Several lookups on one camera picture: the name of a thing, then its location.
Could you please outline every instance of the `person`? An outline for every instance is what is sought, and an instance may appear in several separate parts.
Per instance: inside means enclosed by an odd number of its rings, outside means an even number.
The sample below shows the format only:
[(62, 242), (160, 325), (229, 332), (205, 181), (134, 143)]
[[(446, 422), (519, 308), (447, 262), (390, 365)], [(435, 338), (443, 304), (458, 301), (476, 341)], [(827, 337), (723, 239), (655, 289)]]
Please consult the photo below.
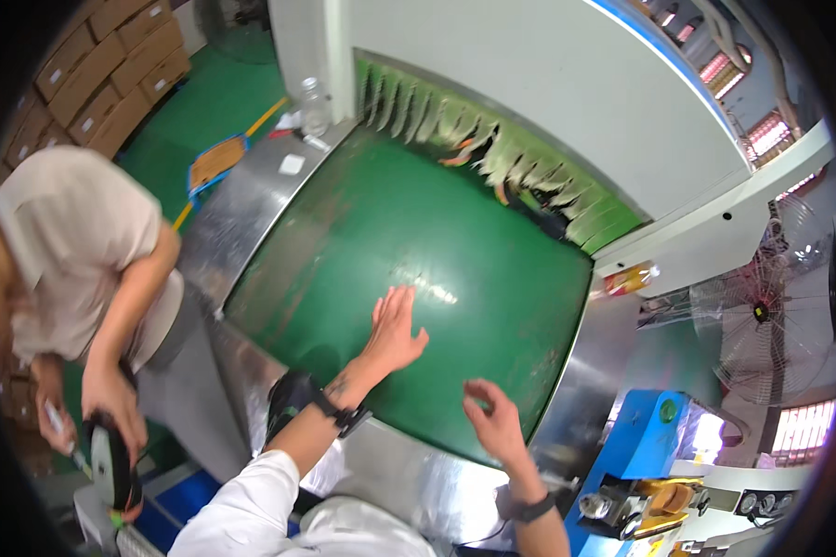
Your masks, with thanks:
[[(391, 287), (386, 297), (378, 299), (366, 347), (323, 390), (332, 405), (356, 408), (375, 385), (424, 351), (429, 340), (424, 328), (412, 338), (414, 293), (414, 287)], [(513, 500), (523, 505), (546, 500), (547, 489), (523, 443), (513, 402), (497, 385), (477, 379), (464, 384), (463, 406), (479, 442), (507, 472)], [(332, 497), (313, 507), (301, 519), (300, 534), (286, 537), (298, 484), (338, 433), (334, 418), (314, 403), (305, 405), (270, 436), (264, 451), (241, 474), (189, 520), (168, 557), (434, 555), (417, 531), (352, 497)], [(524, 557), (569, 555), (566, 530), (554, 507), (528, 523), (518, 521), (515, 529)]]
[(250, 451), (179, 250), (157, 200), (99, 153), (35, 152), (0, 185), (0, 369), (30, 365), (40, 431), (59, 452), (77, 436), (62, 396), (64, 361), (77, 361), (83, 417), (111, 416), (131, 466), (148, 441), (142, 410), (226, 481)]

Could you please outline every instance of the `wristwatch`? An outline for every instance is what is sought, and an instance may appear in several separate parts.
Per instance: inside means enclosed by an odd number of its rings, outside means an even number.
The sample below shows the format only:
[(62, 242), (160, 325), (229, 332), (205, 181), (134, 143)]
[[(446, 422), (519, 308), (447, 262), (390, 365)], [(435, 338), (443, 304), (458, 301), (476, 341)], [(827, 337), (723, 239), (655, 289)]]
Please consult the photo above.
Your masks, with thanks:
[(334, 418), (334, 425), (340, 429), (338, 434), (340, 439), (344, 439), (353, 432), (353, 429), (357, 429), (359, 424), (372, 417), (372, 411), (362, 405), (356, 409), (344, 408), (343, 410), (335, 407), (319, 388), (313, 388), (313, 402), (326, 416)]
[(536, 518), (550, 511), (554, 506), (555, 496), (549, 493), (545, 499), (542, 499), (535, 505), (514, 504), (511, 510), (511, 518), (514, 518), (518, 522), (529, 524)]

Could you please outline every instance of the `stacked cardboard boxes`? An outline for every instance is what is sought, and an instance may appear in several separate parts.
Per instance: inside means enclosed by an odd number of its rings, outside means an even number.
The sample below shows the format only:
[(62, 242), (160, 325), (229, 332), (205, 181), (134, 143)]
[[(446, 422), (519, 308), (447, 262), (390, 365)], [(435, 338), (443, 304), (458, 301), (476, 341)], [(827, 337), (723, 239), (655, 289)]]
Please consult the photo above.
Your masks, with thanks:
[(168, 0), (88, 0), (19, 101), (0, 184), (31, 153), (56, 144), (112, 158), (189, 72), (182, 47)]

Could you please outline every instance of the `metal pipe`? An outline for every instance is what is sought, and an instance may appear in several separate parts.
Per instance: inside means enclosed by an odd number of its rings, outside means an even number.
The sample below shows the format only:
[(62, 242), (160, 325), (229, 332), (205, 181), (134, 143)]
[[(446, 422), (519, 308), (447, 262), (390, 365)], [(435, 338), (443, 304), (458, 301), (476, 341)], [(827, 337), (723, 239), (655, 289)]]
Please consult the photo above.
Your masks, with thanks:
[[(697, 1), (705, 2), (707, 0), (694, 0), (694, 3)], [(771, 68), (771, 77), (774, 79), (774, 92), (777, 97), (777, 110), (780, 111), (781, 117), (783, 117), (784, 122), (786, 122), (786, 125), (789, 126), (792, 131), (792, 136), (799, 139), (803, 136), (803, 130), (799, 127), (799, 118), (796, 116), (796, 107), (793, 106), (790, 101), (790, 94), (786, 89), (784, 61), (780, 58), (780, 54), (777, 53), (777, 48), (774, 46), (774, 42), (771, 41), (767, 35), (765, 35), (765, 33), (758, 26), (758, 22), (756, 22), (756, 20), (753, 19), (752, 16), (747, 13), (746, 9), (743, 6), (740, 6), (736, 0), (721, 1), (725, 4), (725, 7), (727, 7), (727, 9), (734, 14), (734, 17), (736, 17), (737, 21), (740, 22), (740, 25), (746, 29), (746, 32), (750, 34), (752, 40), (761, 47), (763, 52), (765, 52), (765, 57), (768, 58), (769, 66)]]
[(727, 57), (734, 62), (734, 65), (743, 73), (750, 72), (750, 65), (740, 54), (734, 40), (734, 31), (731, 29), (731, 23), (725, 18), (718, 9), (712, 5), (710, 0), (691, 0), (696, 7), (700, 8), (703, 16), (709, 21), (710, 34), (713, 41), (718, 45), (722, 52), (727, 54)]

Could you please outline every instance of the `white sleeve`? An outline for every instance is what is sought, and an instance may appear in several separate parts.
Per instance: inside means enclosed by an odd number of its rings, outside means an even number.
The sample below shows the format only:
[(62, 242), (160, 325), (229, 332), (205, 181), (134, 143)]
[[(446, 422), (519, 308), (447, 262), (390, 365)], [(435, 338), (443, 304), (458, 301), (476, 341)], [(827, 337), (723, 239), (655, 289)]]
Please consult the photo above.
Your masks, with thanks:
[(299, 483), (297, 465), (287, 453), (261, 454), (186, 523), (168, 557), (269, 556), (293, 546), (287, 539), (288, 517)]

